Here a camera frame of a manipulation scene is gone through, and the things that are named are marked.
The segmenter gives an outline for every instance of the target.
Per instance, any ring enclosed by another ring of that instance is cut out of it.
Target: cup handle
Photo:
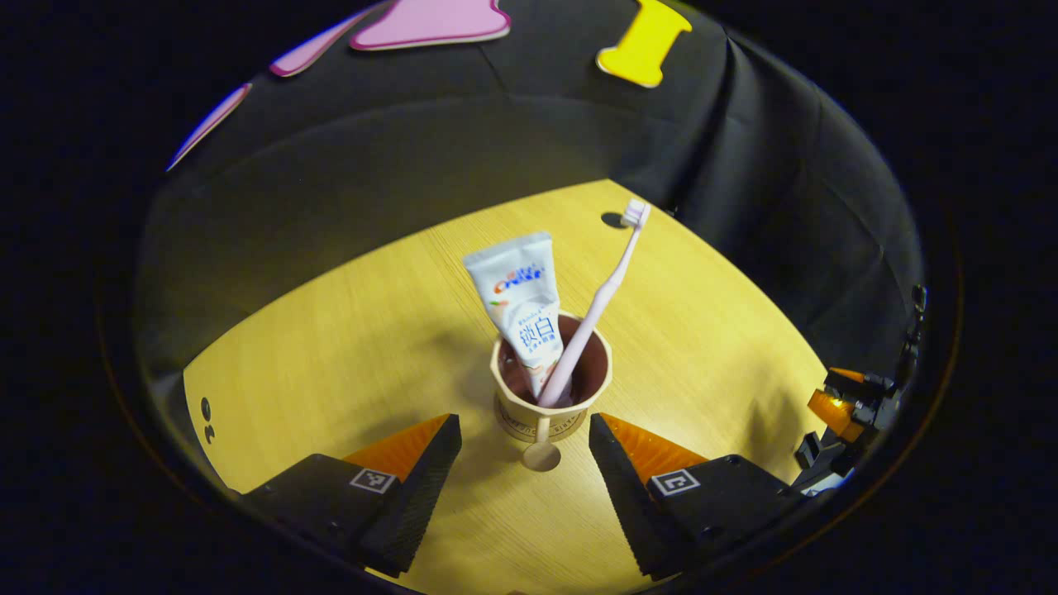
[[[536,420],[536,441],[546,443],[548,438],[548,432],[551,430],[551,418],[541,417]]]

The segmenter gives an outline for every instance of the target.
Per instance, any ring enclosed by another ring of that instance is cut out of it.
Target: toothbrush handle
[[[551,373],[551,377],[547,380],[544,391],[540,394],[540,398],[536,399],[537,405],[553,405],[559,400],[562,390],[566,387],[566,383],[569,382],[569,378],[573,374],[573,367],[577,366],[577,362],[581,359],[584,346],[587,345],[588,338],[591,337],[596,324],[602,318],[603,310],[606,309],[610,299],[617,293],[617,288],[624,281],[624,272],[628,270],[628,262],[632,260],[632,251],[635,250],[636,241],[639,240],[640,231],[642,231],[642,228],[636,228],[632,232],[632,237],[628,238],[628,246],[624,249],[624,254],[621,256],[621,262],[618,263],[617,269],[614,270],[609,278],[596,291],[595,299],[591,300],[591,305],[588,307],[587,313],[584,314],[584,320],[581,321],[581,325],[577,327],[577,331],[569,339],[565,350],[562,351],[562,357],[559,358],[559,363],[554,366],[554,372]]]

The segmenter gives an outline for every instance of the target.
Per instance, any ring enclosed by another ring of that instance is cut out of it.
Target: yellow table surface
[[[557,443],[546,473],[493,412],[496,329],[462,257],[551,233],[562,308],[583,314],[630,232],[603,223],[635,195],[600,180],[547,192],[405,237],[294,289],[184,371],[202,448],[247,492],[312,453],[343,457],[408,426],[456,413],[462,450],[412,569],[427,593],[626,593],[640,575],[588,450],[588,425]],[[614,379],[606,412],[707,458],[737,453],[785,482],[825,369],[768,298],[659,209],[598,326]],[[211,403],[212,444],[200,402]]]

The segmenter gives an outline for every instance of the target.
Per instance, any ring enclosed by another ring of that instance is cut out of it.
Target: toothbrush
[[[614,296],[617,288],[624,281],[624,272],[628,270],[628,260],[632,259],[632,251],[636,248],[636,241],[639,240],[639,234],[643,231],[643,226],[646,224],[646,217],[650,214],[650,204],[636,199],[628,201],[628,205],[624,209],[624,215],[621,217],[621,223],[635,228],[635,230],[632,232],[632,237],[628,238],[628,246],[624,249],[624,255],[621,256],[621,262],[614,269],[614,273],[596,291],[596,296],[591,300],[591,306],[588,307],[588,313],[584,314],[584,320],[577,327],[577,332],[573,332],[573,337],[569,340],[569,344],[566,345],[566,349],[562,351],[559,364],[554,366],[554,372],[551,373],[551,378],[548,379],[547,385],[544,386],[544,392],[536,399],[537,405],[552,407],[559,400],[559,397],[562,396],[566,384],[569,383],[569,378],[573,374],[577,361],[581,359],[584,345],[587,344],[588,338],[591,337],[591,331],[595,330],[596,324],[599,323],[599,319],[602,317],[602,311],[606,309],[610,298]]]

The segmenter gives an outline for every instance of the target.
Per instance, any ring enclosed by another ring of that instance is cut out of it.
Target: black plastic mount
[[[808,500],[738,455],[643,486],[599,414],[591,416],[588,446],[639,571],[654,580],[738,547]]]
[[[403,483],[311,454],[242,499],[303,539],[396,578],[412,565],[460,448],[459,416],[450,415]]]

